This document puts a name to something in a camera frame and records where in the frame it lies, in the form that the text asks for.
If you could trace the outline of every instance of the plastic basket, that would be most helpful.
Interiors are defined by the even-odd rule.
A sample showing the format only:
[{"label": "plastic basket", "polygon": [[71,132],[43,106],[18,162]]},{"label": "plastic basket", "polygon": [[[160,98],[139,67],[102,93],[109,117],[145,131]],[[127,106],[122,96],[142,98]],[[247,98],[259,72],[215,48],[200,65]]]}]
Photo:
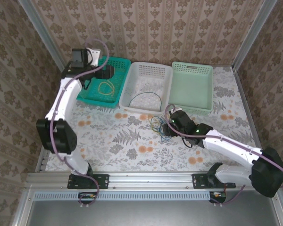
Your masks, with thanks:
[{"label": "plastic basket", "polygon": [[133,63],[128,72],[119,106],[130,112],[162,114],[168,105],[172,77],[173,69],[170,66]]},{"label": "plastic basket", "polygon": [[[102,65],[105,59],[106,57],[103,56],[103,58],[99,61],[99,65]],[[77,97],[78,100],[82,100],[91,105],[98,105],[109,108],[115,108],[117,106],[131,65],[131,61],[111,56],[109,57],[107,64],[114,66],[115,69],[114,76],[109,79],[109,81],[112,82],[115,87],[114,95],[100,94],[98,91],[99,85],[101,82],[107,80],[93,78],[89,88],[87,90],[82,89],[82,91],[79,93]],[[111,88],[106,84],[102,84],[100,87],[100,92],[110,93]]]},{"label": "plastic basket", "polygon": [[173,62],[169,103],[190,114],[207,115],[213,110],[213,67]]}]

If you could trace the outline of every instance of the floral tablecloth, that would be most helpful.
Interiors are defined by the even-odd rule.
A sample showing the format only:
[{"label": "floral tablecloth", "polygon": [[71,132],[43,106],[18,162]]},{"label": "floral tablecloth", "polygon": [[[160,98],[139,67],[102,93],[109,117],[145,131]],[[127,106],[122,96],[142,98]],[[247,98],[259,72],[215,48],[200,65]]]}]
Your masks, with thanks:
[{"label": "floral tablecloth", "polygon": [[[231,67],[214,68],[213,106],[208,116],[190,117],[230,138],[255,145]],[[237,164],[207,149],[187,148],[179,137],[162,141],[150,129],[151,117],[77,101],[70,121],[78,137],[76,151],[96,171],[200,171],[215,162]],[[50,153],[46,170],[68,168]]]}]

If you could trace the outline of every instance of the patterned wallpaper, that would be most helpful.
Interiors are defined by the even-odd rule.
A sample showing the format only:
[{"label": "patterned wallpaper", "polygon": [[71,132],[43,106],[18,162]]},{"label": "patterned wallpaper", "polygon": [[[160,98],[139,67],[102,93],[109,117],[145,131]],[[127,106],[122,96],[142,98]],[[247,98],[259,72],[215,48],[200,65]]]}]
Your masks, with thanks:
[{"label": "patterned wallpaper", "polygon": [[35,129],[58,88],[59,71],[17,1],[0,0],[0,226],[17,209],[41,143]]},{"label": "patterned wallpaper", "polygon": [[283,0],[278,0],[238,70],[263,147],[283,159]]},{"label": "patterned wallpaper", "polygon": [[113,56],[230,65],[263,0],[32,0],[65,62],[88,36]]}]

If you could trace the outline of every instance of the white basket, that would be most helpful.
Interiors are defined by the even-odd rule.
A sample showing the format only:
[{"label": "white basket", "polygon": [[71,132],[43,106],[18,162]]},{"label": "white basket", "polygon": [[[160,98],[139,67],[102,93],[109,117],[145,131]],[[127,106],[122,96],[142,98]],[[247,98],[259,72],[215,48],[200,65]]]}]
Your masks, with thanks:
[{"label": "white basket", "polygon": [[172,77],[173,69],[170,66],[138,62],[131,64],[119,106],[130,112],[163,114],[169,102]]}]

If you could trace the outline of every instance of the light green basket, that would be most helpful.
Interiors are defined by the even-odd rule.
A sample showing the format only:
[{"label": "light green basket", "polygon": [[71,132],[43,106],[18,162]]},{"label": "light green basket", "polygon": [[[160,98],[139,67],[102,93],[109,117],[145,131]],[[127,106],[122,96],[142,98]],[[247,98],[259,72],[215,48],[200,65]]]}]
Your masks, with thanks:
[{"label": "light green basket", "polygon": [[213,67],[173,62],[169,103],[189,114],[208,115],[213,110]]}]

